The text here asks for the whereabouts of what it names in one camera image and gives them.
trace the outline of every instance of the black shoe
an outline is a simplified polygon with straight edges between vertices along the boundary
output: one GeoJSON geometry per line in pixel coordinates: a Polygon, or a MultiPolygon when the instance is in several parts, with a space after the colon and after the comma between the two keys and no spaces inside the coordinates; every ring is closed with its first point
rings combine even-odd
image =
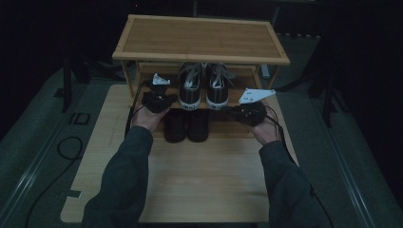
{"type": "Polygon", "coordinates": [[[228,83],[235,75],[228,72],[224,64],[208,64],[206,71],[206,102],[210,109],[220,110],[228,104],[228,83]]]}
{"type": "Polygon", "coordinates": [[[184,110],[172,108],[164,116],[163,135],[169,143],[178,143],[186,139],[184,110]]]}
{"type": "Polygon", "coordinates": [[[198,109],[188,113],[187,139],[200,143],[208,138],[208,109],[198,109]]]}
{"type": "Polygon", "coordinates": [[[185,110],[195,110],[201,104],[202,64],[184,63],[179,72],[179,102],[185,110]]]}

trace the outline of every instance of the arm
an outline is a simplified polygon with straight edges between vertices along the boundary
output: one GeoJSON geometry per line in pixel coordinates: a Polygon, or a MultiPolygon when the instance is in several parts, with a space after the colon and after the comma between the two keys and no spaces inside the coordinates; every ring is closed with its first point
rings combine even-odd
{"type": "Polygon", "coordinates": [[[168,109],[139,109],[119,150],[106,166],[101,190],[85,207],[82,227],[134,227],[142,214],[148,184],[153,132],[168,109]]]}
{"type": "Polygon", "coordinates": [[[329,227],[322,208],[311,194],[311,184],[290,161],[280,141],[269,142],[259,151],[270,201],[273,227],[329,227]]]}

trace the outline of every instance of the person's right hand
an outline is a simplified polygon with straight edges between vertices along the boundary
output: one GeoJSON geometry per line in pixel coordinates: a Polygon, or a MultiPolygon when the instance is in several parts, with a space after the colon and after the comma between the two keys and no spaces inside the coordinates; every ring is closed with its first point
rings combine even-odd
{"type": "MultiPolygon", "coordinates": [[[[268,106],[265,101],[262,102],[264,106],[268,106]]],[[[268,116],[270,116],[274,120],[276,119],[276,115],[270,108],[266,107],[266,111],[268,116]]],[[[258,142],[262,145],[271,143],[273,141],[279,141],[278,128],[276,124],[270,121],[268,118],[264,118],[264,121],[259,125],[254,127],[249,126],[248,128],[254,134],[258,142]]]]}

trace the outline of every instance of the black object in hand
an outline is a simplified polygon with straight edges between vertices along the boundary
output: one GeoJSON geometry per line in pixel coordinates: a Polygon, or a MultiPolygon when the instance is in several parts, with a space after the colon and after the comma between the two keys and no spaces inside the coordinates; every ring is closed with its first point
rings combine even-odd
{"type": "Polygon", "coordinates": [[[267,116],[266,107],[262,102],[226,106],[221,109],[241,124],[256,126],[264,121],[267,116]]]}
{"type": "Polygon", "coordinates": [[[169,108],[177,100],[177,95],[159,95],[156,92],[145,92],[142,99],[142,104],[153,113],[160,113],[169,108]]]}

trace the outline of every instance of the wooden board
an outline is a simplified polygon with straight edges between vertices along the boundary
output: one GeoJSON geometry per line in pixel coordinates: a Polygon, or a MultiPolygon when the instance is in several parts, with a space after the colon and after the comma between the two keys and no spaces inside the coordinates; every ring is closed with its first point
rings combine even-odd
{"type": "Polygon", "coordinates": [[[289,65],[269,22],[129,15],[114,59],[289,65]]]}
{"type": "MultiPolygon", "coordinates": [[[[124,139],[130,96],[127,85],[113,85],[88,142],[61,219],[80,222],[86,203],[100,189],[107,162],[124,139]]],[[[268,99],[297,160],[276,96],[268,99]]],[[[269,203],[255,139],[207,139],[205,142],[154,141],[149,185],[141,222],[259,222],[268,220],[269,203]]]]}

